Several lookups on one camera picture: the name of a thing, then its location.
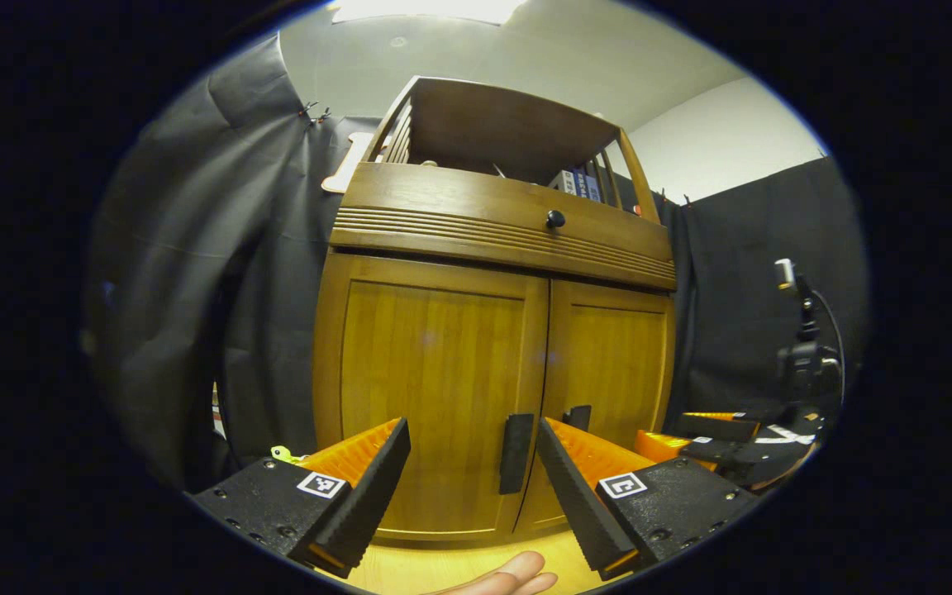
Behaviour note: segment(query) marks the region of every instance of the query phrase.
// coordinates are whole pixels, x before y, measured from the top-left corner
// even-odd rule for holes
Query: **ceiling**
[[[384,116],[420,74],[525,91],[632,131],[745,76],[716,50],[612,0],[526,0],[503,26],[332,16],[315,8],[283,26],[281,52],[299,97],[338,117]]]

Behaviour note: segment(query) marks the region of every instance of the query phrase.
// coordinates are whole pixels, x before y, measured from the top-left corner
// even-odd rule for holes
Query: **cabinet door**
[[[674,368],[674,309],[664,295],[552,282],[541,415],[588,404],[589,432],[634,448],[639,429],[664,425]],[[566,521],[536,460],[517,531]]]
[[[315,328],[318,445],[399,416],[411,431],[380,537],[513,530],[524,490],[498,493],[502,436],[510,414],[539,413],[548,307],[543,278],[329,255]]]

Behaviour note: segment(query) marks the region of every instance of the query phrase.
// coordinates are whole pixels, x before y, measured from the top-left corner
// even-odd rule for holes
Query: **black door handle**
[[[563,227],[564,223],[564,214],[560,211],[550,211],[545,215],[545,226],[547,227]]]
[[[564,412],[564,422],[572,428],[578,428],[584,432],[590,431],[590,413],[592,413],[593,407],[588,404],[581,404],[581,406],[571,407],[568,411]]]
[[[533,413],[514,413],[506,419],[502,437],[502,464],[498,467],[498,493],[518,493],[524,487],[531,430],[536,425]]]

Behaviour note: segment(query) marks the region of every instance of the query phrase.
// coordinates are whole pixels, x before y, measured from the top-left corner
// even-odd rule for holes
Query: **finger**
[[[498,572],[510,573],[519,580],[519,584],[532,580],[545,566],[545,558],[537,551],[521,551],[510,561],[502,565]]]
[[[462,583],[456,585],[456,587],[445,588],[443,591],[437,591],[431,593],[430,595],[453,595],[454,590],[458,588],[468,587],[471,584],[479,583],[481,580],[486,580],[495,573],[508,573],[516,577],[518,583],[524,584],[526,581],[532,579],[536,576],[541,569],[545,566],[545,558],[537,551],[521,551],[521,553],[513,556],[502,566],[498,566],[497,569],[493,569],[491,572],[487,572],[481,576],[478,576],[472,580],[469,580],[468,583]]]
[[[442,595],[511,595],[520,586],[521,581],[510,573],[494,573],[476,583],[452,588]]]
[[[534,577],[532,580],[526,581],[526,583],[522,584],[516,591],[513,591],[512,595],[534,595],[547,590],[547,588],[553,587],[555,584],[555,574],[540,574],[539,576]]]

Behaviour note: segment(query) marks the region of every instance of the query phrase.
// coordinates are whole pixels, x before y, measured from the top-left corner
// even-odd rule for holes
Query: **wooden cabinet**
[[[411,455],[378,534],[512,531],[524,494],[498,493],[502,434],[510,414],[539,411],[547,279],[331,254],[321,283],[318,445],[409,420]]]
[[[589,430],[634,448],[639,429],[664,424],[674,367],[674,310],[662,295],[552,282],[541,415],[590,406]],[[566,522],[536,459],[517,531]]]
[[[605,203],[545,187],[596,155],[610,174],[614,140],[639,216],[620,208],[615,179]],[[341,201],[314,338],[318,447],[409,419],[411,455],[378,537],[562,525],[534,460],[536,423],[507,457],[522,467],[518,490],[502,489],[510,415],[560,419],[588,404],[589,430],[627,448],[659,429],[675,278],[650,197],[625,132],[601,118],[459,80],[403,90]],[[547,225],[550,211],[566,223]]]

